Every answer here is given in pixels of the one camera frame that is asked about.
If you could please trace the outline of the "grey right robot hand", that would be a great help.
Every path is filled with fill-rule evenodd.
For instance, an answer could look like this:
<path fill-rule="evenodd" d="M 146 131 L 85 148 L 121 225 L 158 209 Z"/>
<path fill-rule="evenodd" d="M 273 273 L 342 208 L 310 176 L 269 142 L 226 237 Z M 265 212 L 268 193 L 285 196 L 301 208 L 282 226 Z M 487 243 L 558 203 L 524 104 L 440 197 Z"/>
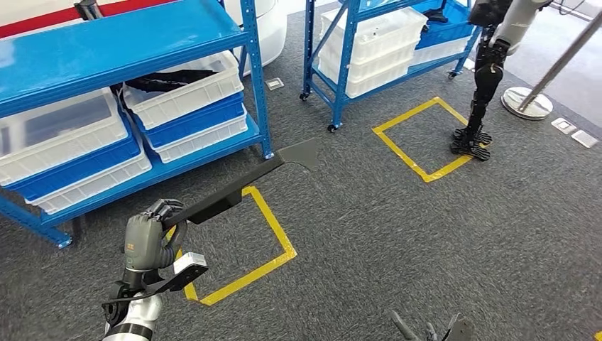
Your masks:
<path fill-rule="evenodd" d="M 406 322 L 399 316 L 397 312 L 395 312 L 394 310 L 390 310 L 388 315 L 391 321 L 393 322 L 394 326 L 396 326 L 396 328 L 404 337 L 404 340 L 421 340 L 421 338 L 413 332 L 413 330 L 406 324 Z M 436 341 L 438 339 L 438 334 L 435 331 L 433 324 L 427 322 L 425 325 L 425 340 Z"/>

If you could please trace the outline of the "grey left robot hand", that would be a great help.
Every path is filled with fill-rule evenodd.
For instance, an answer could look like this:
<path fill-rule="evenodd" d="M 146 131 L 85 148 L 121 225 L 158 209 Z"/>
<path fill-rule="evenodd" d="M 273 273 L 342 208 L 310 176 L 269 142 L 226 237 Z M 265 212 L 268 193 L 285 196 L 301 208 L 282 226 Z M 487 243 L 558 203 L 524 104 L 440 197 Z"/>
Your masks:
<path fill-rule="evenodd" d="M 184 208 L 176 199 L 158 199 L 144 211 L 130 217 L 126 224 L 124 263 L 129 271 L 144 272 L 164 269 L 175 261 L 187 232 L 187 222 L 175 224 L 175 231 L 167 243 L 163 238 L 172 228 L 163 223 Z"/>

